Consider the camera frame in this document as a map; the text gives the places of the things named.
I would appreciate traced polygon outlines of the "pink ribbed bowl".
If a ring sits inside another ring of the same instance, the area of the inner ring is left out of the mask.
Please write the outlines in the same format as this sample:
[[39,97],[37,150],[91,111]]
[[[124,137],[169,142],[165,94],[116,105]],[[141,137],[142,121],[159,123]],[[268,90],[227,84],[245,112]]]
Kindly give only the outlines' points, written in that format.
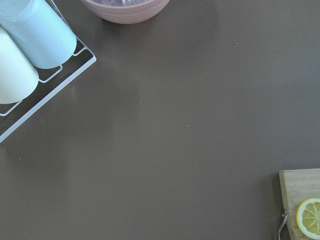
[[81,0],[96,16],[117,24],[137,24],[146,21],[160,11],[169,3],[169,0],[148,0],[129,6],[103,5],[92,0]]

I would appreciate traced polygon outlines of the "cream white cup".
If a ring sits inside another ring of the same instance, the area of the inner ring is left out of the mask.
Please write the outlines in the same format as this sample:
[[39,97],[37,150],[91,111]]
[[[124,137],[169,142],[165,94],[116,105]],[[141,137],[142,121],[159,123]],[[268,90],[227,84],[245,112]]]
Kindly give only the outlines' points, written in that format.
[[4,28],[0,29],[0,103],[27,98],[38,86],[39,75]]

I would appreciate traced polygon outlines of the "light blue cup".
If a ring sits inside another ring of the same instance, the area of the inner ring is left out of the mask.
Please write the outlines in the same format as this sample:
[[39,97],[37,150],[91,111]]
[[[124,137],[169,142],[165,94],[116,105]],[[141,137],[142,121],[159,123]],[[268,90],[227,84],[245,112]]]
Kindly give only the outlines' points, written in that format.
[[2,0],[0,25],[40,69],[64,64],[77,47],[76,35],[45,0]]

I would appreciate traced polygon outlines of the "wooden cutting board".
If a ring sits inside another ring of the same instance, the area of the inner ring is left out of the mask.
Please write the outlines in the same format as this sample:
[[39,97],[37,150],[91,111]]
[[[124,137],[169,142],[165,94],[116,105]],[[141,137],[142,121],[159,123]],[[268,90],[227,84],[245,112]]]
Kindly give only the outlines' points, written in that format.
[[296,214],[303,200],[320,197],[320,170],[318,168],[281,170],[279,180],[283,213],[276,238],[281,240],[282,230],[287,227],[292,240],[308,240],[309,237],[298,228]]

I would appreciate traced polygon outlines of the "lower lemon slice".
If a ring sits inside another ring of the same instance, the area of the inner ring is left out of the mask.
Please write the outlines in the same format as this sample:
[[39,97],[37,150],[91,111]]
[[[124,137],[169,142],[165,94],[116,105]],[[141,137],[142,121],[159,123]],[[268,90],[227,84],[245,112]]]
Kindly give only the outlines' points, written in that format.
[[296,224],[308,238],[320,239],[320,199],[308,198],[302,201],[296,211]]

